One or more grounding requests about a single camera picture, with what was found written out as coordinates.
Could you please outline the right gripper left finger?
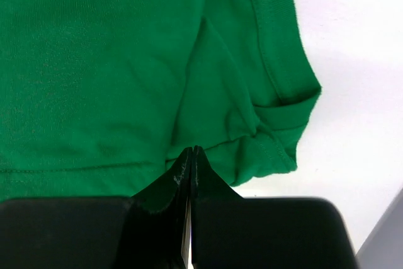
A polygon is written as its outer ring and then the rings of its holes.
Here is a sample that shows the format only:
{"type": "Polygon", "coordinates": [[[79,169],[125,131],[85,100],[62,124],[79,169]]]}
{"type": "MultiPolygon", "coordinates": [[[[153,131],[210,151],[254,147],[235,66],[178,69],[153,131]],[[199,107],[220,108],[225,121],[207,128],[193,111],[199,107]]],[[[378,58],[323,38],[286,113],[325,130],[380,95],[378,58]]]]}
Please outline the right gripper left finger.
{"type": "Polygon", "coordinates": [[[117,268],[186,268],[193,149],[185,148],[162,176],[130,198],[116,252],[117,268]]]}

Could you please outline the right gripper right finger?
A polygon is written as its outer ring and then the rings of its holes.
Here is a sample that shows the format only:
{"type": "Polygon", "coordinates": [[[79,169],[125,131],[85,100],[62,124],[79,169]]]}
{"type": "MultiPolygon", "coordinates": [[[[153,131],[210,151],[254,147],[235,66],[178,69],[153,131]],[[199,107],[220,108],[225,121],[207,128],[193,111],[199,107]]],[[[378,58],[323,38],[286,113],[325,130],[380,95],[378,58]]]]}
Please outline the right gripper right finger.
{"type": "Polygon", "coordinates": [[[237,247],[230,223],[231,203],[238,195],[212,168],[204,149],[193,148],[191,160],[191,262],[194,268],[251,268],[245,248],[237,247]]]}

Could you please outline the green t shirt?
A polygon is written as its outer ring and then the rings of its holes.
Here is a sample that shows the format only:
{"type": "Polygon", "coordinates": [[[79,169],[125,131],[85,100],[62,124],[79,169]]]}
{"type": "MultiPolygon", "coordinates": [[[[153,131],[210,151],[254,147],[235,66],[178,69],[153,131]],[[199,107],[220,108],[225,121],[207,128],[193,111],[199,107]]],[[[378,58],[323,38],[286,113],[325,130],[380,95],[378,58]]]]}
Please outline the green t shirt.
{"type": "Polygon", "coordinates": [[[1,199],[289,173],[320,93],[293,0],[1,0],[1,199]]]}

